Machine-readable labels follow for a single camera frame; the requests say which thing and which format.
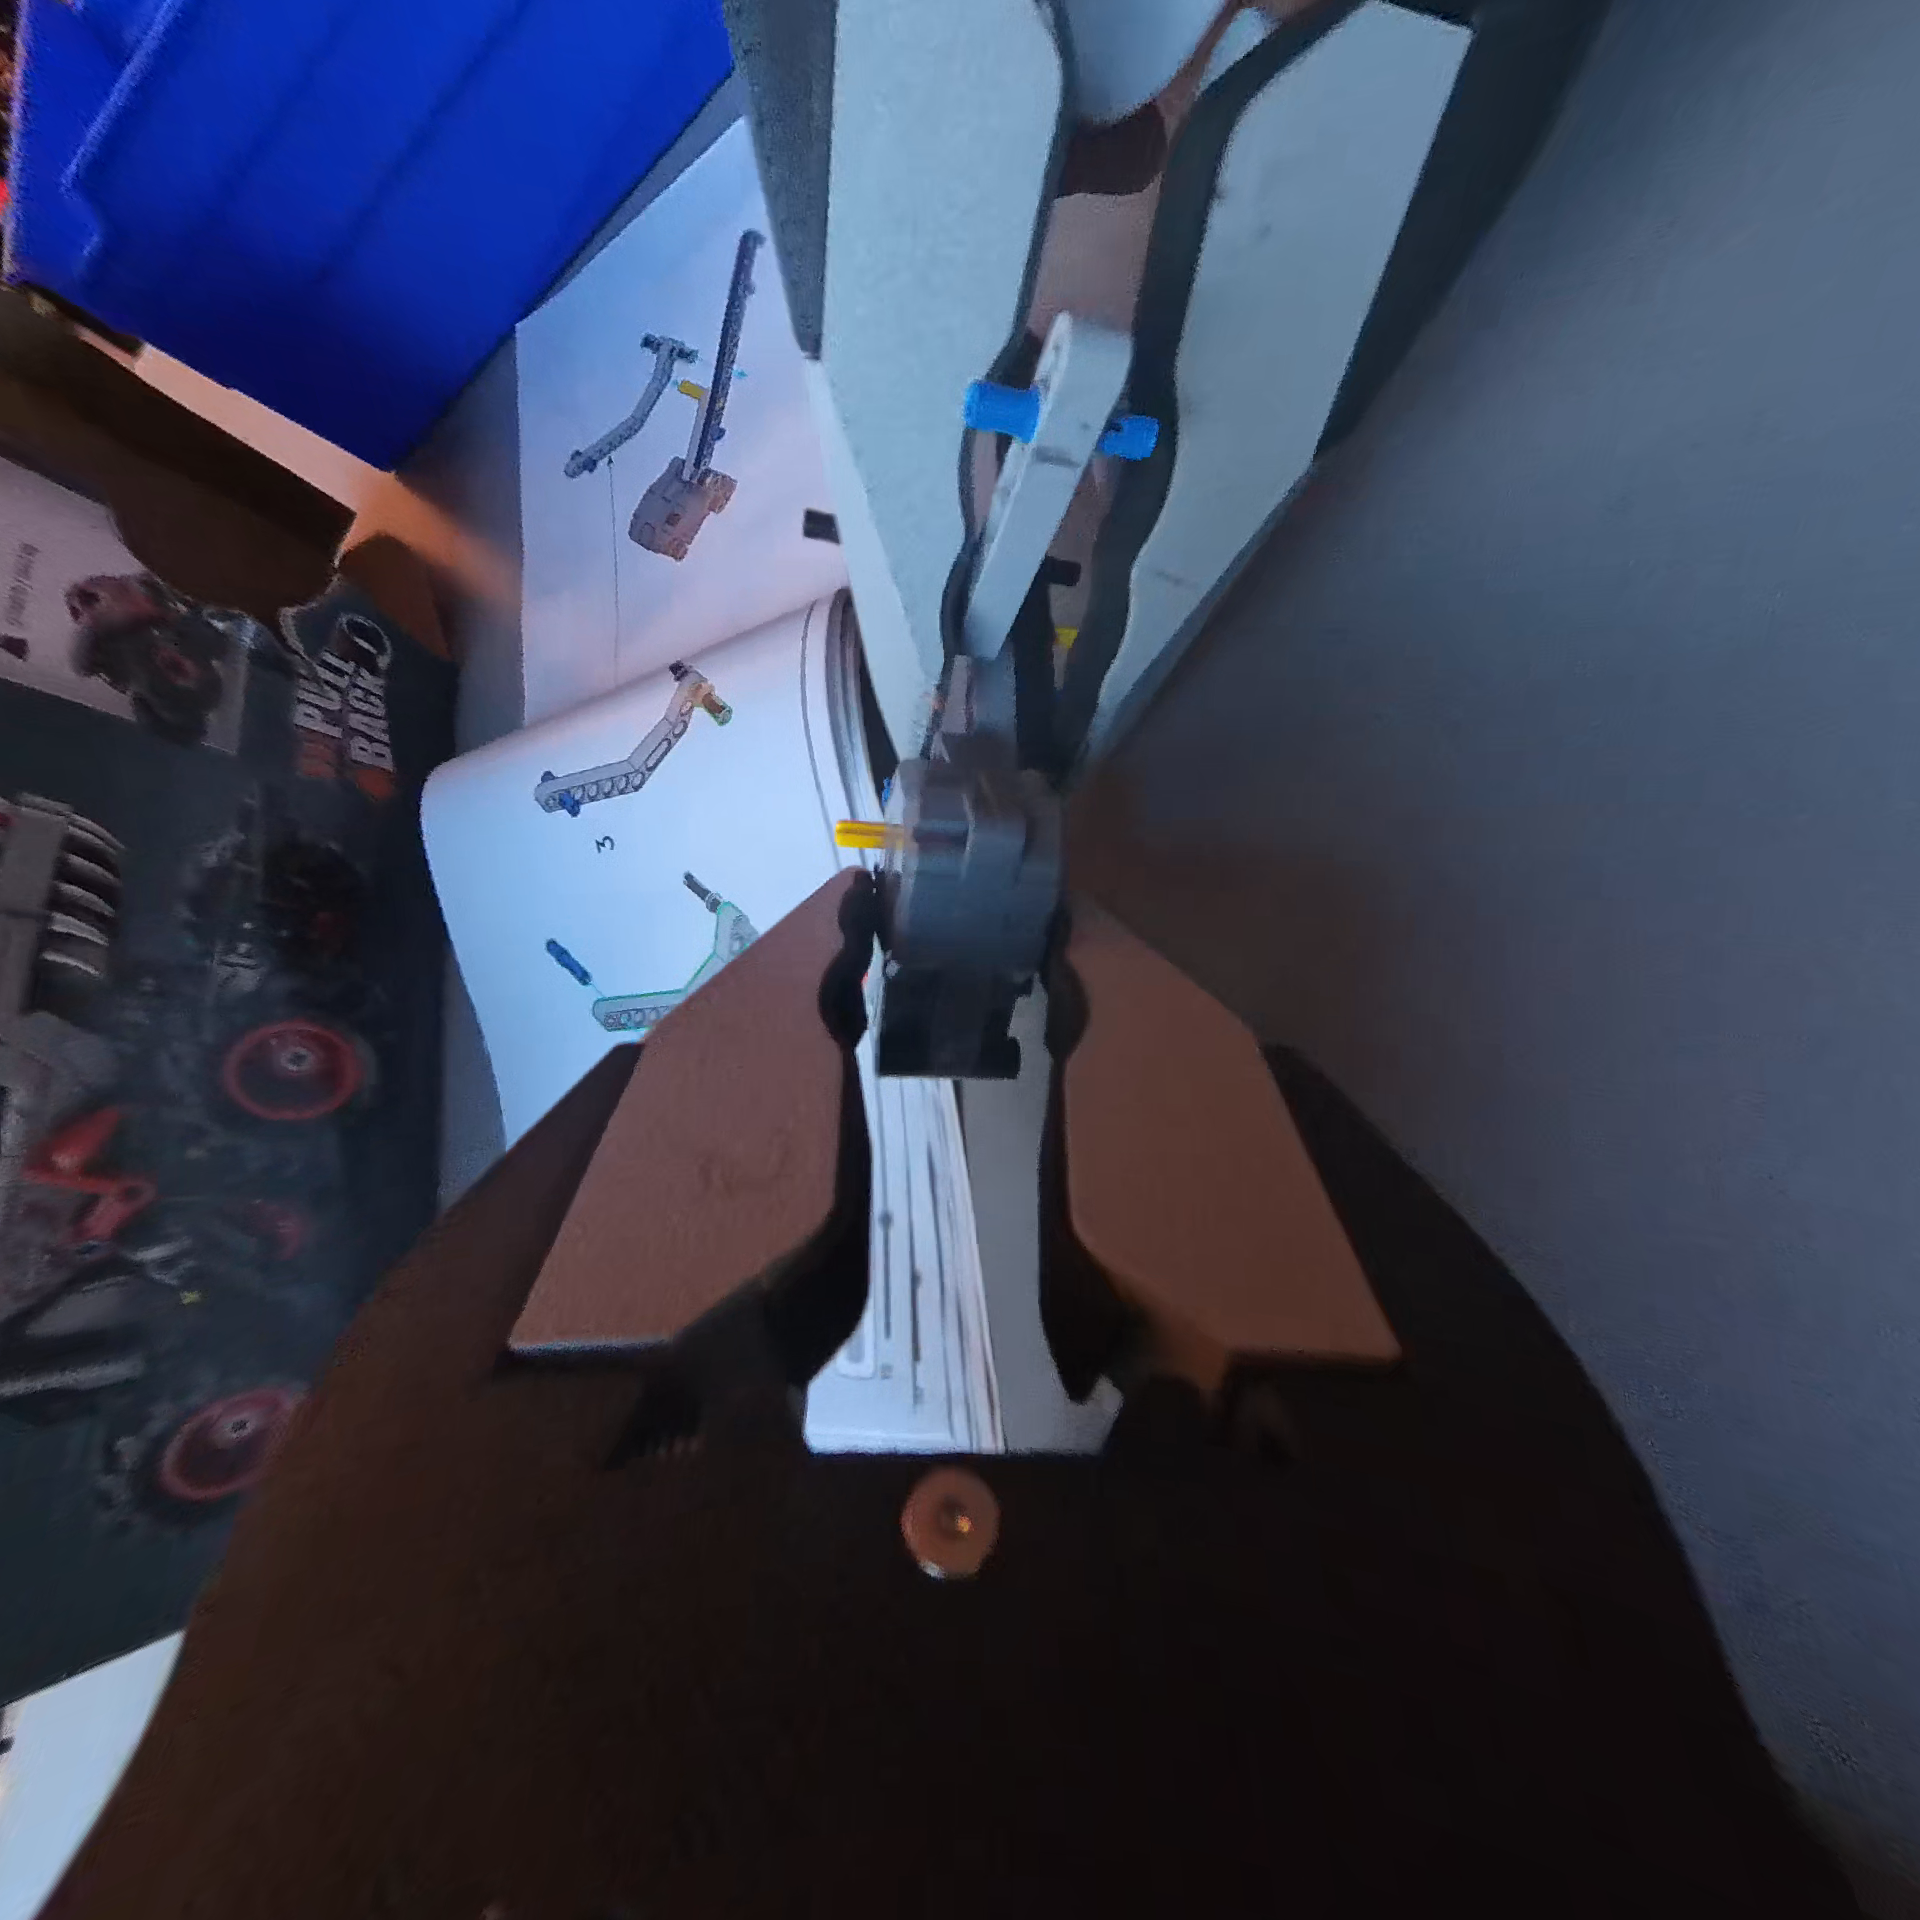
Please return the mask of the lego instruction booklet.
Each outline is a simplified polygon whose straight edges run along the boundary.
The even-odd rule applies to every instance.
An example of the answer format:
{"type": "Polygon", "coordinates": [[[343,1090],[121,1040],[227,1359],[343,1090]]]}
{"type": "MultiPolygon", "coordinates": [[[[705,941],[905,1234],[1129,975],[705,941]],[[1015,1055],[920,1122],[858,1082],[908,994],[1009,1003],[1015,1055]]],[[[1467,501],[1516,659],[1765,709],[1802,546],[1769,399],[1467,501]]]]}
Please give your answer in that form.
{"type": "Polygon", "coordinates": [[[514,1143],[882,824],[773,211],[736,119],[516,327],[524,720],[423,844],[514,1143]]]}

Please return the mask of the brown cardboard box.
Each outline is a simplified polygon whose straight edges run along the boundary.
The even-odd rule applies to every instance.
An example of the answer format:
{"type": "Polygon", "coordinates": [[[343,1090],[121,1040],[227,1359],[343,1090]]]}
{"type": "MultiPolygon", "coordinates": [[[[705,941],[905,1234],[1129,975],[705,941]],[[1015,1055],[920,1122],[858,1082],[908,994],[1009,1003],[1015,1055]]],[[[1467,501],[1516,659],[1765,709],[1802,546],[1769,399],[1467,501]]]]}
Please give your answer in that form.
{"type": "Polygon", "coordinates": [[[450,660],[431,564],[402,536],[191,411],[52,308],[3,292],[5,459],[104,503],[164,583],[260,618],[347,583],[450,660]]]}

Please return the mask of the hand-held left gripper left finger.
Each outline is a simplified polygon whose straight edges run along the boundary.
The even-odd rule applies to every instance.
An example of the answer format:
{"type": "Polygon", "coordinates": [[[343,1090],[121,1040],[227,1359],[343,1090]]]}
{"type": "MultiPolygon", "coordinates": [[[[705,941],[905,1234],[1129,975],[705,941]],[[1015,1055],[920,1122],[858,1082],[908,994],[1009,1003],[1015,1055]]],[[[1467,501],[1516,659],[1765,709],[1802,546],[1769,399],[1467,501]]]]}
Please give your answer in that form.
{"type": "Polygon", "coordinates": [[[874,880],[847,869],[637,1044],[514,1359],[660,1354],[748,1304],[805,1388],[851,1339],[872,1291],[874,932],[874,880]]]}

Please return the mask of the grey lego motor assembly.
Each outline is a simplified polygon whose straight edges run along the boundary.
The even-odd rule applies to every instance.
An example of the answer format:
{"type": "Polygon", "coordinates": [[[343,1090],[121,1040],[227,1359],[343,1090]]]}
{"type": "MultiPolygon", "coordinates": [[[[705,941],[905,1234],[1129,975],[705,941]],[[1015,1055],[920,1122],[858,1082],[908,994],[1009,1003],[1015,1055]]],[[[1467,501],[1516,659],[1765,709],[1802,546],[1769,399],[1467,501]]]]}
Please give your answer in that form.
{"type": "Polygon", "coordinates": [[[947,660],[920,755],[898,762],[879,819],[881,1077],[1019,1075],[1013,1021],[1047,967],[1066,891],[1050,720],[1045,643],[947,660]]]}

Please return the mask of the blue plastic bin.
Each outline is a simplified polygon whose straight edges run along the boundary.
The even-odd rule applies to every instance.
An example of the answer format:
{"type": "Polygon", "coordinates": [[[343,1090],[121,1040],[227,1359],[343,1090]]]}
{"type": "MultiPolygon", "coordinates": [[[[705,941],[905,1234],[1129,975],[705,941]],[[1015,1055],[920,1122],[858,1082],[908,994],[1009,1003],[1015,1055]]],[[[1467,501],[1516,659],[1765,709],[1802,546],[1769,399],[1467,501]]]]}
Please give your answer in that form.
{"type": "Polygon", "coordinates": [[[11,282],[389,472],[732,71],[715,2],[27,2],[11,282]]]}

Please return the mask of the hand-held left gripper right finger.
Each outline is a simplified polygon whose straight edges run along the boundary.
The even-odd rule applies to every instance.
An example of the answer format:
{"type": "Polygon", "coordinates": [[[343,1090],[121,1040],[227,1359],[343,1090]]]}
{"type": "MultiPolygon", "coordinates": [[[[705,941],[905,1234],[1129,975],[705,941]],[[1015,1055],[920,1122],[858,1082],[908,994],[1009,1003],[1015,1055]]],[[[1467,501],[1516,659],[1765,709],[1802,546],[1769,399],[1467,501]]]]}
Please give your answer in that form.
{"type": "Polygon", "coordinates": [[[1047,975],[1047,1068],[1041,1323],[1072,1402],[1401,1363],[1253,1029],[1092,904],[1047,975]]]}

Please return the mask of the dark lego set box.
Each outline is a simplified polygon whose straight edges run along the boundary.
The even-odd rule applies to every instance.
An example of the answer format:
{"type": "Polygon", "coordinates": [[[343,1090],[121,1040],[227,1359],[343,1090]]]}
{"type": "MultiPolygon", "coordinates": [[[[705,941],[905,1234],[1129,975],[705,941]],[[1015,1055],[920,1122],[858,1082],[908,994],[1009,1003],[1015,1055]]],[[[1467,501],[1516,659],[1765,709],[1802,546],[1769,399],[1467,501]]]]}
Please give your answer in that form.
{"type": "Polygon", "coordinates": [[[5,1703],[178,1633],[440,1191],[458,671],[5,459],[5,1703]]]}

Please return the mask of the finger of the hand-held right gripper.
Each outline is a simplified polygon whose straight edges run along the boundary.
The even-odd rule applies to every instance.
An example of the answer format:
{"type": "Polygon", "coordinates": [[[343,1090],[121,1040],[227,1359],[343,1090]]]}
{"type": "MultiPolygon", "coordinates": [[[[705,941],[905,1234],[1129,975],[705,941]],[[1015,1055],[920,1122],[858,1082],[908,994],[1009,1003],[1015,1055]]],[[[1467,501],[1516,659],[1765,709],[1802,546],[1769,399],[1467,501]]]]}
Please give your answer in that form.
{"type": "Polygon", "coordinates": [[[881,720],[922,755],[969,543],[964,396],[1015,340],[1068,107],[1058,5],[841,2],[807,378],[881,720]]]}
{"type": "Polygon", "coordinates": [[[1443,16],[1232,16],[1147,232],[1115,464],[1055,706],[1061,775],[1108,747],[1305,481],[1473,49],[1443,16]]]}

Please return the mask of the light grey lego beam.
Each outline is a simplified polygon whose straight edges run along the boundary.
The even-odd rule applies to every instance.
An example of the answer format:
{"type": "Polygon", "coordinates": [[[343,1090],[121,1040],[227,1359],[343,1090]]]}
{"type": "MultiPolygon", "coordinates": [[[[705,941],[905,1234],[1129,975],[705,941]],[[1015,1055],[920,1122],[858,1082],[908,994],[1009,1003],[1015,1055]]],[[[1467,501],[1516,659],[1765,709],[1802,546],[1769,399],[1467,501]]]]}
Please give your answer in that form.
{"type": "Polygon", "coordinates": [[[1064,314],[1024,386],[969,384],[968,427],[1005,436],[1009,451],[968,564],[959,624],[964,657],[989,660],[1002,651],[1092,459],[1140,464],[1157,453],[1161,420],[1122,409],[1131,367],[1127,331],[1064,314]]]}

